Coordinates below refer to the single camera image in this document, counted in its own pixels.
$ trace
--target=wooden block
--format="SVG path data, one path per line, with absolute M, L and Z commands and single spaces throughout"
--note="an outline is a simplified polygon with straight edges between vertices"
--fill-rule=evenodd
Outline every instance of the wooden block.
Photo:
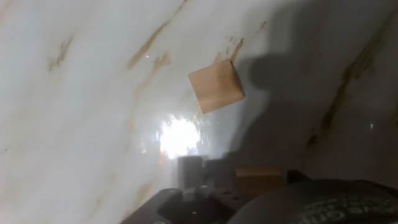
M 203 113 L 217 110 L 244 98 L 229 60 L 189 74 Z
M 283 175 L 272 166 L 237 167 L 235 175 L 238 193 L 249 199 L 254 199 L 284 184 Z

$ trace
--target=brown vein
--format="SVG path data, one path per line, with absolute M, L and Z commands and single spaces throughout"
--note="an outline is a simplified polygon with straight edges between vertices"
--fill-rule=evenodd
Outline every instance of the brown vein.
M 220 62 L 220 61 L 221 61 L 221 53 L 218 52 L 217 57 L 214 59 L 213 64 L 216 64 L 216 63 L 218 63 L 218 62 Z
M 238 43 L 238 45 L 235 47 L 234 53 L 232 54 L 231 59 L 230 59 L 231 62 L 233 62 L 235 60 L 235 58 L 238 55 L 238 52 L 241 49 L 242 45 L 243 45 L 243 38 Z
M 193 119 L 192 119 L 193 123 L 197 120 L 197 117 L 198 117 L 199 112 L 200 112 L 200 104 L 199 104 L 199 102 L 197 103 L 197 106 L 198 106 L 197 112 L 195 113 L 195 115 L 193 116 Z
M 389 15 L 384 19 L 381 26 L 375 31 L 375 33 L 371 37 L 371 40 L 366 44 L 365 48 L 356 57 L 355 61 L 346 67 L 341 77 L 342 83 L 337 89 L 336 96 L 334 97 L 329 109 L 322 118 L 320 135 L 322 135 L 327 129 L 330 128 L 335 115 L 348 99 L 348 94 L 346 90 L 349 84 L 354 79 L 359 79 L 362 77 L 363 72 L 366 70 L 366 68 L 369 67 L 369 64 L 372 63 L 373 58 L 384 46 L 384 42 L 382 41 L 383 36 L 385 35 L 387 28 L 390 26 L 391 19 L 396 13 L 397 9 L 398 6 L 389 13 Z M 317 139 L 319 139 L 318 136 L 316 134 L 312 134 L 312 136 L 308 140 L 307 147 L 311 147 L 312 145 L 314 145 Z
M 264 21 L 264 22 L 261 24 L 260 30 L 262 30 L 263 28 L 265 28 L 266 24 L 267 24 L 267 21 Z
M 72 40 L 73 40 L 73 36 L 69 38 L 67 43 L 62 42 L 61 47 L 60 47 L 60 55 L 58 56 L 57 61 L 55 63 L 52 62 L 49 65 L 49 70 L 50 71 L 52 70 L 54 65 L 57 65 L 59 67 L 61 62 L 63 62 L 63 59 L 65 58 L 65 56 L 68 53 L 68 49 L 69 49 L 69 46 L 70 46 L 70 43 L 72 42 Z
M 172 21 L 172 19 L 181 11 L 183 8 L 184 4 L 187 2 L 187 0 L 184 0 L 184 2 L 178 7 L 178 9 L 175 11 L 173 17 L 169 19 L 167 22 L 165 22 L 163 25 L 161 25 L 147 40 L 147 42 L 138 50 L 137 53 L 135 53 L 132 58 L 130 59 L 129 63 L 127 64 L 127 69 L 130 70 L 132 69 L 137 62 L 142 58 L 142 56 L 149 50 L 151 47 L 153 41 L 155 41 L 156 37 L 162 32 L 162 30 Z
M 154 68 L 152 69 L 149 77 L 145 81 L 143 81 L 136 90 L 136 99 L 139 98 L 141 90 L 148 85 L 148 83 L 153 79 L 154 75 L 161 68 L 161 66 L 170 64 L 171 60 L 169 59 L 169 55 L 167 54 L 167 52 L 163 54 L 162 59 L 160 59 L 159 57 L 156 58 L 156 60 L 154 61 Z

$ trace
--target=wooden cube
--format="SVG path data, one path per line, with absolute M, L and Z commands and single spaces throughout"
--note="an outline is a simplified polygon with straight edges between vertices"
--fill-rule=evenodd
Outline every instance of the wooden cube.
M 235 176 L 239 194 L 249 199 L 254 199 L 284 184 L 283 175 L 272 166 L 237 167 Z
M 225 60 L 189 74 L 203 113 L 217 110 L 244 98 L 231 61 Z

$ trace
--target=white marble surface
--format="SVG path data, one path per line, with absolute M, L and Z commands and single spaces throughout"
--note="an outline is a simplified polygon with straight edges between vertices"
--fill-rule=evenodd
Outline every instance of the white marble surface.
M 396 4 L 0 0 L 0 223 L 119 223 L 185 154 L 396 184 Z M 246 99 L 202 114 L 187 75 L 224 59 Z

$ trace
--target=white marble wall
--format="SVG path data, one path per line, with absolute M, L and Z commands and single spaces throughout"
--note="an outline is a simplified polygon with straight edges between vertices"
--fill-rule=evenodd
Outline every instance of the white marble wall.
M 0 0 L 0 223 L 119 223 L 185 154 L 394 185 L 397 3 Z M 202 114 L 225 59 L 246 99 Z

